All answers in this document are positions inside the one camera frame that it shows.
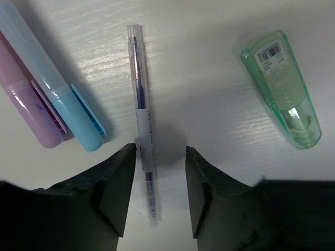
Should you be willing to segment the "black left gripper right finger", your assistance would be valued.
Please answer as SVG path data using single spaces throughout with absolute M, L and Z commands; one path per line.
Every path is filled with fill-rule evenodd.
M 264 210 L 259 195 L 190 146 L 185 171 L 198 250 L 262 250 Z

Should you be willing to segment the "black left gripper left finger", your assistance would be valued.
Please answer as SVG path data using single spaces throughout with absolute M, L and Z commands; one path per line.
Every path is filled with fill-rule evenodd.
M 52 185 L 40 199 L 35 250 L 116 250 L 123 237 L 135 174 L 136 145 Z

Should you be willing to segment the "clear blue gel pen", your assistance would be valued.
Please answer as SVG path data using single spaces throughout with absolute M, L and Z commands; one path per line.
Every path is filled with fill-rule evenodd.
M 138 128 L 138 143 L 144 191 L 147 199 L 148 218 L 151 226 L 157 226 L 160 218 L 160 206 L 157 191 L 157 169 L 154 158 L 148 73 L 142 26 L 139 24 L 128 25 L 127 35 L 130 72 Z

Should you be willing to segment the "green correction tape dispenser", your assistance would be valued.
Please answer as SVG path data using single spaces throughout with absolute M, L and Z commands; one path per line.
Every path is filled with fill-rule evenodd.
M 315 146 L 321 127 L 287 35 L 275 30 L 259 36 L 240 57 L 292 146 Z

